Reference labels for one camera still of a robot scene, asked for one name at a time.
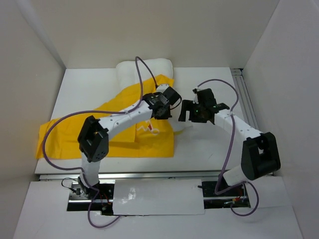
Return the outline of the white pillow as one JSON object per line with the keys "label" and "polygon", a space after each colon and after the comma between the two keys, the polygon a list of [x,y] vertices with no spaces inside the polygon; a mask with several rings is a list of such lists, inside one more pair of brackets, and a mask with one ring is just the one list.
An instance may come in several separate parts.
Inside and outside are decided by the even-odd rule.
{"label": "white pillow", "polygon": [[[173,77],[173,66],[172,62],[168,59],[157,58],[144,60],[146,65],[149,67],[154,76],[164,75],[166,77]],[[142,81],[151,78],[151,74],[146,66],[139,61],[139,70],[141,73]],[[135,61],[124,61],[116,66],[116,78],[119,83],[120,90],[139,83],[139,77],[136,70]]]}

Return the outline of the yellow pillowcase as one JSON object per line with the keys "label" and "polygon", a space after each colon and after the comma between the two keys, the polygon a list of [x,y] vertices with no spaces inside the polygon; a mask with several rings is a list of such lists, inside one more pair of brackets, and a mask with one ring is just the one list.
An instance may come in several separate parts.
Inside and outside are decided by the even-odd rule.
{"label": "yellow pillowcase", "polygon": [[155,119],[141,95],[155,93],[156,86],[173,86],[174,80],[155,76],[124,88],[95,111],[50,120],[40,126],[35,158],[77,159],[81,157],[78,136],[89,116],[108,130],[107,157],[164,158],[174,156],[174,132],[165,119]]}

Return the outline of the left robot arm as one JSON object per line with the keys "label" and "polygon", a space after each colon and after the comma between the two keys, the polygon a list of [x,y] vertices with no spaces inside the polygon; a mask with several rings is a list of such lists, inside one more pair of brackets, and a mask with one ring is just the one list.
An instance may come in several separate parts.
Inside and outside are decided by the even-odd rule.
{"label": "left robot arm", "polygon": [[142,121],[170,118],[170,107],[178,100],[163,93],[149,93],[142,100],[123,109],[123,114],[114,113],[100,119],[87,117],[78,136],[83,168],[78,178],[81,194],[88,199],[98,194],[100,161],[109,153],[111,139]]}

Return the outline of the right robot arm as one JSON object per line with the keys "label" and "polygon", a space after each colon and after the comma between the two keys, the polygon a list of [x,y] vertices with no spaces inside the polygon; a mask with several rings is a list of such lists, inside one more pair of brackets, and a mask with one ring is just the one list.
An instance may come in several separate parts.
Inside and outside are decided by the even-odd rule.
{"label": "right robot arm", "polygon": [[194,100],[182,100],[179,121],[195,123],[211,122],[231,135],[231,142],[242,143],[240,165],[224,172],[217,189],[222,195],[229,195],[235,185],[253,181],[281,168],[280,156],[275,136],[271,132],[262,133],[233,114],[230,107],[217,103],[211,89],[194,89]]}

